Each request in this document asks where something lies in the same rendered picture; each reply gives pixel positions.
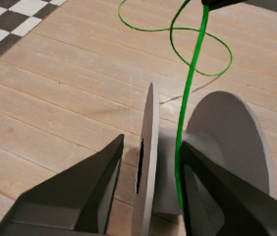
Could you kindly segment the thin green cable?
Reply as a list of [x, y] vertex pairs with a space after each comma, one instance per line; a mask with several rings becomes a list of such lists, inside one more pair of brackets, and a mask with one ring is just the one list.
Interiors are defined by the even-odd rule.
[[198, 29], [193, 29], [199, 31], [198, 38], [196, 41], [195, 49], [194, 49], [194, 55], [193, 59], [191, 62], [191, 65], [177, 52], [177, 50], [174, 47], [173, 40], [172, 40], [172, 30], [173, 29], [187, 29], [189, 28], [173, 28], [173, 25], [182, 12], [182, 10], [185, 8], [185, 6], [190, 2], [191, 0], [186, 0], [180, 9], [178, 10], [177, 14], [175, 15], [171, 26], [169, 28], [170, 30], [170, 42], [172, 45], [173, 50], [175, 53], [188, 65], [190, 66], [187, 81], [186, 81], [186, 86], [184, 90], [184, 95], [183, 95], [183, 100], [182, 100], [182, 105], [181, 105], [181, 110], [180, 110], [180, 116], [179, 116], [179, 123], [178, 123], [178, 129], [177, 129], [177, 138], [176, 138], [176, 148], [175, 148], [175, 180], [176, 180], [176, 189], [177, 189], [177, 195], [178, 195], [178, 200], [179, 204], [181, 207], [181, 210], [183, 210], [183, 201], [182, 201], [182, 194], [181, 194], [181, 187], [180, 187], [180, 173], [179, 173], [179, 166], [180, 166], [180, 147], [181, 147], [181, 137], [182, 137], [182, 131], [183, 131], [183, 124], [184, 124], [184, 118], [185, 118], [185, 112], [186, 112], [186, 107], [187, 107], [187, 102], [189, 98], [189, 93], [191, 89], [191, 84], [194, 76], [194, 71], [197, 71], [198, 73], [202, 74], [202, 72], [198, 71], [195, 69], [195, 65], [197, 62], [198, 54], [202, 45], [202, 41], [204, 38], [206, 26], [207, 26], [207, 21], [208, 21], [208, 15], [209, 15], [209, 4], [203, 6], [203, 16], [202, 16], [202, 22], [200, 26], [200, 30]]

